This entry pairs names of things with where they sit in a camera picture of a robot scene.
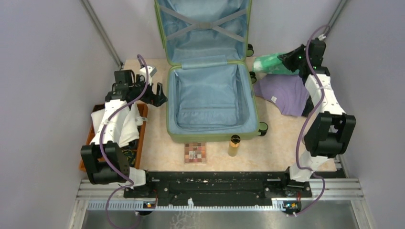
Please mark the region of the green white tie-dye garment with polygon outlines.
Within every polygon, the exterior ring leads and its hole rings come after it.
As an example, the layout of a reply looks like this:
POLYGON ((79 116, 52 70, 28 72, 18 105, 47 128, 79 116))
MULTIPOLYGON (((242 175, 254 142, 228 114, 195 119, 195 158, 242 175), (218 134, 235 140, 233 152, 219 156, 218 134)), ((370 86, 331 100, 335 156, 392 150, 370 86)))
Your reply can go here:
POLYGON ((297 75, 298 70, 292 72, 288 70, 278 58, 283 53, 273 53, 256 57, 253 62, 252 71, 266 74, 297 75))

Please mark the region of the purple t-shirt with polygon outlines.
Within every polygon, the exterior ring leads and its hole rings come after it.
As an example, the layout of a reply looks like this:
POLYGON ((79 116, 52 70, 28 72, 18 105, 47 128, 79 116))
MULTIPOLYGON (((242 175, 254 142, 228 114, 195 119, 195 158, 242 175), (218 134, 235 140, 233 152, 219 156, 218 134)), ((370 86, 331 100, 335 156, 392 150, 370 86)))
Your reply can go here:
POLYGON ((255 96, 272 102, 281 114, 302 116, 309 92, 298 75, 267 74, 253 84, 255 96))

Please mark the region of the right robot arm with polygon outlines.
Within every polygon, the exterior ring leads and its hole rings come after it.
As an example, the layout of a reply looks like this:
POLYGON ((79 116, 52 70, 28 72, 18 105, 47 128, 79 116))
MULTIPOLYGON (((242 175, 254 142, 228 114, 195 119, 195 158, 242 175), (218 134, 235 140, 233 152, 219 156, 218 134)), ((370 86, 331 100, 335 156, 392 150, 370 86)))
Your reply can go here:
POLYGON ((310 113, 299 134, 298 144, 305 145, 296 162, 288 167, 280 183, 280 191, 287 197, 309 191, 309 180, 314 172, 329 159, 346 152, 356 118, 339 105, 331 86, 330 72, 322 66, 326 43, 319 38, 308 41, 278 58, 290 71, 298 71, 309 93, 310 113))

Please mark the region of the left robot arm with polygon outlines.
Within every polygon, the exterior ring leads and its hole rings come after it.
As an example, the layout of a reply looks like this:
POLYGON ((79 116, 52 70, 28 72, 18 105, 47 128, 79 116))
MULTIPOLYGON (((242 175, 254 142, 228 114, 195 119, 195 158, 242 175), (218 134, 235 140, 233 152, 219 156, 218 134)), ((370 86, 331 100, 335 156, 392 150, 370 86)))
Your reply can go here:
POLYGON ((159 107, 167 101, 162 84, 153 92, 153 66, 141 67, 138 74, 132 70, 114 72, 115 82, 105 96, 101 115, 93 120, 95 136, 82 146, 80 154, 88 179, 93 185, 117 184, 132 188, 141 197, 153 192, 153 184, 146 180, 146 171, 131 167, 123 153, 123 147, 139 139, 136 116, 138 100, 159 107))

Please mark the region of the white fluffy towel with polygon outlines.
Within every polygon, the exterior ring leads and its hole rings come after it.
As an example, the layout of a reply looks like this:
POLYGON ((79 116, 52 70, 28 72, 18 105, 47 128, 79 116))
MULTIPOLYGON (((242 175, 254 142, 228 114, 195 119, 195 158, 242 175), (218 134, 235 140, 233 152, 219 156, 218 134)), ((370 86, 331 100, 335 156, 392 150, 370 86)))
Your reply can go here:
MULTIPOLYGON (((106 123, 106 119, 122 106, 122 101, 114 100, 105 103, 103 109, 97 108, 91 113, 93 129, 96 135, 91 140, 92 143, 99 144, 100 132, 106 123)), ((138 128, 142 125, 143 117, 139 113, 138 106, 133 104, 131 107, 126 107, 109 121, 104 132, 103 143, 112 141, 117 143, 119 147, 129 146, 131 142, 139 139, 138 128)))

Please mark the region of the black folded garment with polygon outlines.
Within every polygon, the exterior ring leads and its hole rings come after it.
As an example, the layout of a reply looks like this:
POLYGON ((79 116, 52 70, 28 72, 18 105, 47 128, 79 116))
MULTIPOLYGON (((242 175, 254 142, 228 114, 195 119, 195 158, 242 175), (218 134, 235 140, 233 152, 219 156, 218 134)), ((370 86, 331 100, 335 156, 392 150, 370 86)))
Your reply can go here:
POLYGON ((311 96, 309 96, 308 99, 306 100, 306 104, 305 104, 305 107, 303 109, 301 116, 308 117, 308 115, 312 112, 313 109, 314 109, 314 104, 313 104, 311 96))

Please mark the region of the green suitcase blue lining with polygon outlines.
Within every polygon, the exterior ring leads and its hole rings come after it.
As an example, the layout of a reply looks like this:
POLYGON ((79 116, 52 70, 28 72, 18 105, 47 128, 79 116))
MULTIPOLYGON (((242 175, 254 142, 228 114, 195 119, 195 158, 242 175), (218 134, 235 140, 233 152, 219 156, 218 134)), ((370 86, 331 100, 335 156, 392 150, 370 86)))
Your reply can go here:
POLYGON ((245 59, 252 2, 157 0, 157 23, 171 68, 167 132, 174 142, 229 141, 264 136, 258 117, 255 74, 245 59))

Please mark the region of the eyeshadow palette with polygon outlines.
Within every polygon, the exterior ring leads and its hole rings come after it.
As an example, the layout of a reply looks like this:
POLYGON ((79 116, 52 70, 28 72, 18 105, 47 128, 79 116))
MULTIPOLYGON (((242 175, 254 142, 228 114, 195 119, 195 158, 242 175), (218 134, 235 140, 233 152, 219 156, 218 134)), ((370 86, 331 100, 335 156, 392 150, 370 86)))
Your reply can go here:
POLYGON ((207 153, 205 143, 185 143, 184 163, 185 164, 207 163, 207 153))

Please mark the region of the gold cap bottle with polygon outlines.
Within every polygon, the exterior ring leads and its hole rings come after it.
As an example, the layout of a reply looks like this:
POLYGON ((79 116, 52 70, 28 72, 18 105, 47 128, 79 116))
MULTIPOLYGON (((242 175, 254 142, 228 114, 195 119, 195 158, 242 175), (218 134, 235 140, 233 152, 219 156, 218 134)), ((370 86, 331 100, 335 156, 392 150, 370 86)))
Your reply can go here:
POLYGON ((238 153, 239 145, 241 142, 241 138, 238 135, 231 136, 228 148, 228 155, 234 157, 238 153))

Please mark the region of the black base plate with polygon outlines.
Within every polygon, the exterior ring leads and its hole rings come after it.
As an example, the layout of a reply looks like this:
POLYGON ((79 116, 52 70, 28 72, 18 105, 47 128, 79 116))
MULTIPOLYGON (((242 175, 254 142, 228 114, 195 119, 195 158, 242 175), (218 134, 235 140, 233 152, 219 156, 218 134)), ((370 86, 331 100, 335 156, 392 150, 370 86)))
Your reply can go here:
POLYGON ((147 172, 146 184, 126 188, 125 198, 151 198, 159 207, 271 206, 276 198, 310 198, 309 182, 289 180, 284 172, 147 172))

